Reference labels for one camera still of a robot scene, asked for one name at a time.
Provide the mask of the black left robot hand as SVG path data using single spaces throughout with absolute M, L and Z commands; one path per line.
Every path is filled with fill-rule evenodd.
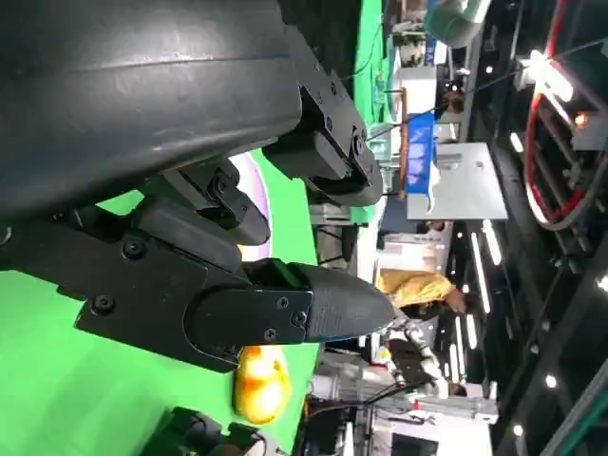
M 271 233 L 235 155 L 368 206 L 366 136 L 275 1 L 1 5 L 1 266 L 82 300 L 81 331 L 229 372 L 387 327 L 369 282 L 239 250 Z

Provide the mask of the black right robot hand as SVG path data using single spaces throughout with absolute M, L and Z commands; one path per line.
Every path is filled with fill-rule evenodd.
M 189 408 L 165 414 L 141 452 L 143 456 L 285 455 L 278 441 L 258 427 L 237 422 L 223 427 Z

